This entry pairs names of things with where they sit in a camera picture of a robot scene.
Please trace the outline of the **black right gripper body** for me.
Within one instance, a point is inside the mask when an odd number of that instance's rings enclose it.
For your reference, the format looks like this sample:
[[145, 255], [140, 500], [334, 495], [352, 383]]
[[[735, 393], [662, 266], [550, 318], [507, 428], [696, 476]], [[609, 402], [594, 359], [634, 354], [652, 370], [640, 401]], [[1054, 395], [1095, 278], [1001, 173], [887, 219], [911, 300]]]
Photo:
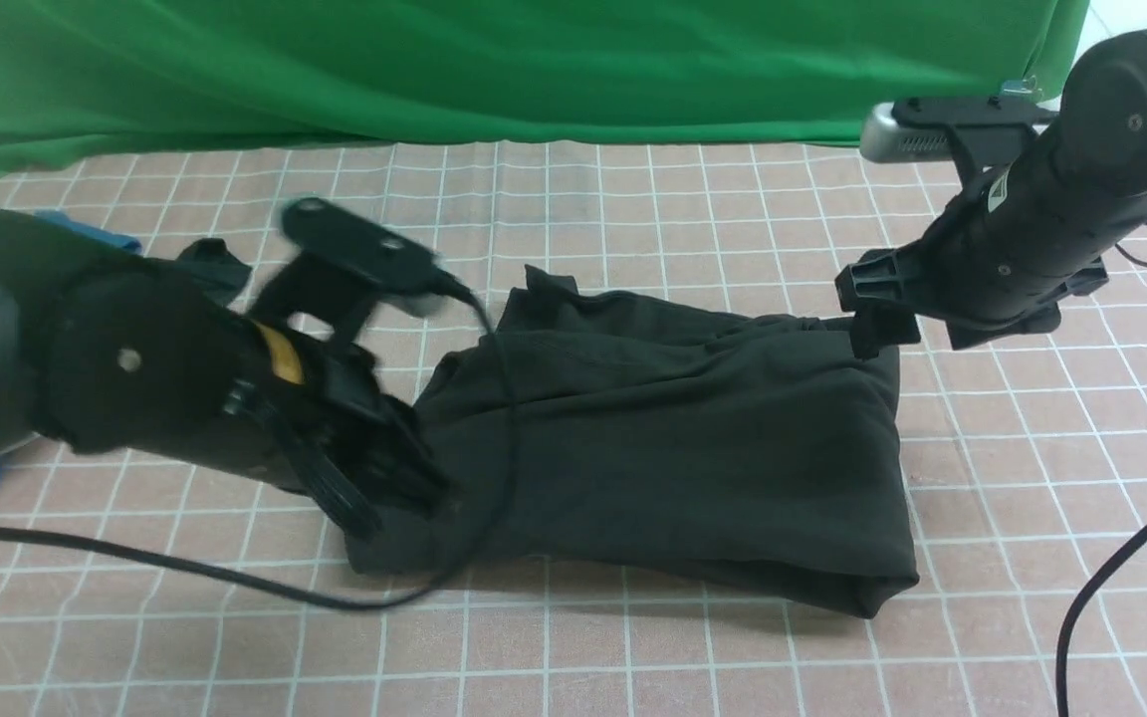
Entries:
[[1070, 167], [1056, 140], [1033, 142], [976, 176], [919, 240], [842, 268], [852, 353], [918, 344], [920, 317], [944, 324], [955, 350], [1055, 332], [1061, 301], [1101, 289], [1103, 254], [1146, 218], [1144, 192]]

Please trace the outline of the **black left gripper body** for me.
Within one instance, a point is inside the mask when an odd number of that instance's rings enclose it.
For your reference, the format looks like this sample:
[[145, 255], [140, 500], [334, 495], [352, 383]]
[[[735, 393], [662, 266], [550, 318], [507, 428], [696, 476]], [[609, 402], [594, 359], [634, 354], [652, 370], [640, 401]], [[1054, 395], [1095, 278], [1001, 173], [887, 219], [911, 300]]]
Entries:
[[361, 540], [382, 530], [383, 509], [434, 519], [455, 498], [413, 408], [379, 385], [377, 358], [358, 343], [379, 304], [301, 251], [247, 310], [267, 371], [245, 373], [226, 398], [227, 414], [267, 437], [292, 491]]

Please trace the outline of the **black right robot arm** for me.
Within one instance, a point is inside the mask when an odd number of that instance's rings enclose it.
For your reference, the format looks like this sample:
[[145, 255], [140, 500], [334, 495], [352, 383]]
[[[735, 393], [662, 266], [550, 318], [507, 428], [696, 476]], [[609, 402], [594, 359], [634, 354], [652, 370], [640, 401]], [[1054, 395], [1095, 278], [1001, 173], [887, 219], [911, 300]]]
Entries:
[[1086, 50], [1056, 111], [1027, 98], [907, 98], [872, 111], [860, 150], [952, 159], [961, 189], [923, 236], [840, 272], [857, 358], [918, 344], [923, 317], [955, 350], [1055, 332], [1060, 301], [1101, 289], [1103, 254], [1147, 224], [1147, 29]]

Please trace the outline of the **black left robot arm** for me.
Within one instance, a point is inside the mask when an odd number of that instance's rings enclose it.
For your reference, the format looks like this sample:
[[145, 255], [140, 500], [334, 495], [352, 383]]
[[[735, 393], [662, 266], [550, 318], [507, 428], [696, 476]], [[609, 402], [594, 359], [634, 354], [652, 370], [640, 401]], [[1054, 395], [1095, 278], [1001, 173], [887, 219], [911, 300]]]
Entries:
[[281, 216], [299, 254], [240, 314], [164, 262], [0, 209], [0, 452], [135, 449], [307, 496], [369, 539], [381, 511], [455, 494], [356, 337], [446, 274], [423, 246], [322, 198]]

